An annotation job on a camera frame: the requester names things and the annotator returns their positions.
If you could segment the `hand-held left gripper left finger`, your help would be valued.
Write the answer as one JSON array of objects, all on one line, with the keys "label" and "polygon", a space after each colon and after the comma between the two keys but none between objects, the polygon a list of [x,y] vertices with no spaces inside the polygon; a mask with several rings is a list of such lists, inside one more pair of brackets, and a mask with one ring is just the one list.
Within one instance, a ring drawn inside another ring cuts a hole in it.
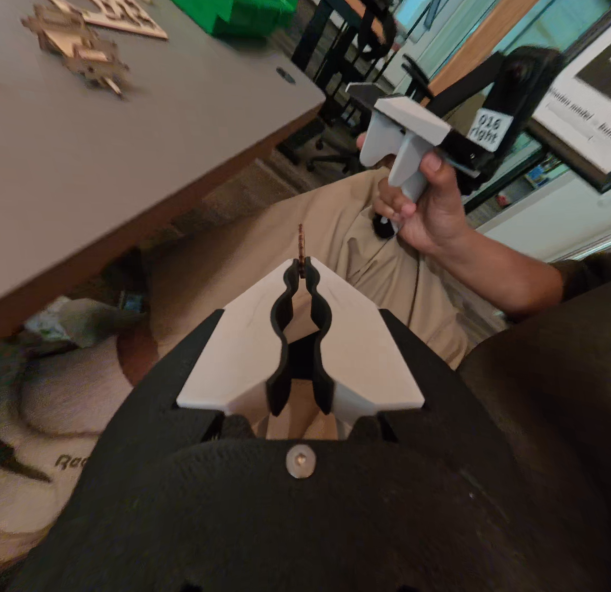
[{"label": "hand-held left gripper left finger", "polygon": [[287,260],[226,305],[177,405],[240,415],[251,425],[278,416],[291,389],[284,330],[298,288],[299,262]]}]

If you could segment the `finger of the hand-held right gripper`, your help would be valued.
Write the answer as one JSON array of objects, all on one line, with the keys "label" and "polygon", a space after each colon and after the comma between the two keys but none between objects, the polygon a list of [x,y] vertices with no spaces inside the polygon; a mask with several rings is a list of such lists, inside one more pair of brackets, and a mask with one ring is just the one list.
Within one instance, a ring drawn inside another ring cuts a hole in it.
[{"label": "finger of the hand-held right gripper", "polygon": [[383,89],[376,83],[349,83],[346,93],[362,109],[373,109],[377,101],[383,98]]},{"label": "finger of the hand-held right gripper", "polygon": [[450,124],[408,97],[380,98],[373,109],[434,146],[440,145],[452,130]]}]

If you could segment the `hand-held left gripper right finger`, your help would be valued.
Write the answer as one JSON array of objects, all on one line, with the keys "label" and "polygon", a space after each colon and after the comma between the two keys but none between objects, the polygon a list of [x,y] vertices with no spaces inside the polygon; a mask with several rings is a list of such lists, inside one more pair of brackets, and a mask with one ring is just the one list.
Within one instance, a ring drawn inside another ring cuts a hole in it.
[{"label": "hand-held left gripper right finger", "polygon": [[319,330],[312,383],[321,411],[352,428],[362,417],[421,409],[424,396],[378,306],[316,258],[304,268]]}]

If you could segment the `person's right forearm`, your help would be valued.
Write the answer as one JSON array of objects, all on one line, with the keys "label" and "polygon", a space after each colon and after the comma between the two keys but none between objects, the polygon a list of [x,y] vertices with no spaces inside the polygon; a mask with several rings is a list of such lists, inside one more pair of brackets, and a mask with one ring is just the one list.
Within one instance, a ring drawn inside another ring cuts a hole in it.
[{"label": "person's right forearm", "polygon": [[435,254],[436,262],[465,287],[518,321],[559,305],[558,269],[470,229]]}]

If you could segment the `grey desk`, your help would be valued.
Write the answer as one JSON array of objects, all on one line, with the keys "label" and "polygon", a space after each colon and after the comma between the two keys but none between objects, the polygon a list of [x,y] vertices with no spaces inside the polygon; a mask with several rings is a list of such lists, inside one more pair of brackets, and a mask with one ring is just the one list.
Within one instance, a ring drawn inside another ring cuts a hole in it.
[{"label": "grey desk", "polygon": [[[264,41],[211,38],[169,0],[169,40],[107,31],[119,99],[42,52],[1,0],[1,336],[308,123],[323,93]],[[276,72],[282,67],[295,85]]]}]

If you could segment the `person's right hand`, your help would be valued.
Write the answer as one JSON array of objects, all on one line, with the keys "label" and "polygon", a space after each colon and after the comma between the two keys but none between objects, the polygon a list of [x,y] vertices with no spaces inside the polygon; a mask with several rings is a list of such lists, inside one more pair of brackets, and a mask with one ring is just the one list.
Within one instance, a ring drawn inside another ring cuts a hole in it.
[{"label": "person's right hand", "polygon": [[463,263],[475,234],[466,223],[454,168],[434,150],[424,155],[419,171],[426,187],[417,202],[384,177],[374,212],[395,225],[395,234],[418,252],[440,264]]}]

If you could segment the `black office chair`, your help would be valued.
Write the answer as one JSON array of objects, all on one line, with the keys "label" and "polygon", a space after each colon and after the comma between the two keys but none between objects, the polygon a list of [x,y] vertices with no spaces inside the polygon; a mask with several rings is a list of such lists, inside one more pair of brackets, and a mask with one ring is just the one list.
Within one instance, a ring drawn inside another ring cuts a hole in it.
[{"label": "black office chair", "polygon": [[359,130],[344,121],[326,121],[317,116],[284,141],[276,149],[294,165],[303,164],[312,172],[318,165],[340,165],[344,175],[364,170],[356,148]]},{"label": "black office chair", "polygon": [[341,19],[313,77],[313,82],[325,93],[319,115],[326,124],[333,124],[345,108],[335,98],[341,86],[364,82],[370,73],[368,70],[362,74],[357,68],[357,61],[365,61],[372,70],[391,51],[397,36],[391,5],[391,0],[318,1],[291,60],[305,72],[327,25],[335,27],[332,15]]}]

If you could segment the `white printed poster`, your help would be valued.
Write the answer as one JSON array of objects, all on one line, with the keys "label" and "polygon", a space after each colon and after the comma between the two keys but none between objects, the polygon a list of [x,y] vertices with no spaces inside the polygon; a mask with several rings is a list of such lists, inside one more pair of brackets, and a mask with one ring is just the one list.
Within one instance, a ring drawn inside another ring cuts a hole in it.
[{"label": "white printed poster", "polygon": [[589,186],[610,191],[610,30],[558,75],[529,134]]}]

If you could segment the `person's khaki pants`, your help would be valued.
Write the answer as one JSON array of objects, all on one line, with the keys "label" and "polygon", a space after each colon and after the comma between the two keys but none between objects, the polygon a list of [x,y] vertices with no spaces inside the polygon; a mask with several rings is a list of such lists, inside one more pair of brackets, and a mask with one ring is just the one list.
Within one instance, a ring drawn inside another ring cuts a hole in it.
[{"label": "person's khaki pants", "polygon": [[[151,334],[163,358],[216,310],[294,257],[298,224],[306,251],[346,279],[378,307],[389,310],[456,369],[469,340],[440,278],[441,269],[424,244],[401,237],[381,240],[371,215],[386,168],[354,175],[270,206],[232,224],[198,233],[151,269]],[[268,440],[337,439],[332,416],[314,399],[312,352],[317,327],[310,295],[300,287],[286,328],[291,393],[279,418],[268,422]]]}]

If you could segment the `green plastic bin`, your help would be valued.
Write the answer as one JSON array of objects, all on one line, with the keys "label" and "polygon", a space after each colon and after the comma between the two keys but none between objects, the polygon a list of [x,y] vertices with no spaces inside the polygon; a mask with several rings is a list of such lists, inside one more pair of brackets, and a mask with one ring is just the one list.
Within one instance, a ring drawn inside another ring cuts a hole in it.
[{"label": "green plastic bin", "polygon": [[215,38],[268,37],[292,20],[298,0],[171,0]]}]

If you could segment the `white bag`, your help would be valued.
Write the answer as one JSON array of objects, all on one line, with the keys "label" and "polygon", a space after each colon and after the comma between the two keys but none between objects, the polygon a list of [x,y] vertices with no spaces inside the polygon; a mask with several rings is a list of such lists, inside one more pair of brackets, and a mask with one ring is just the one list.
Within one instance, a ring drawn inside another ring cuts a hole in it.
[{"label": "white bag", "polygon": [[1,339],[1,567],[48,533],[156,358],[137,297],[127,308],[58,297]]}]

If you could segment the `person's dark shirt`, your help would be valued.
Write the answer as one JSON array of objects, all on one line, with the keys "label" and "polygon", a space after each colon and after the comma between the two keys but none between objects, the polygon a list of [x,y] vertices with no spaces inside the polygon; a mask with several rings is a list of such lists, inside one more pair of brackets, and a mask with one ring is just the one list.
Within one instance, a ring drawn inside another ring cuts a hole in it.
[{"label": "person's dark shirt", "polygon": [[554,266],[561,302],[480,343],[458,371],[546,520],[549,590],[610,591],[610,250]]}]

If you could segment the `laser-cut wooden puzzle sheet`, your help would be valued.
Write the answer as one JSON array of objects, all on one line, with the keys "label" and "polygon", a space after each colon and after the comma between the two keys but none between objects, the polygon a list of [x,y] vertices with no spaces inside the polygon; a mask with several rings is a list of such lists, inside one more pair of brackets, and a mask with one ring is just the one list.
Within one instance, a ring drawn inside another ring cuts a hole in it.
[{"label": "laser-cut wooden puzzle sheet", "polygon": [[49,1],[65,14],[79,14],[90,25],[161,40],[169,38],[135,0],[88,0],[94,5],[93,10],[72,0]]}]

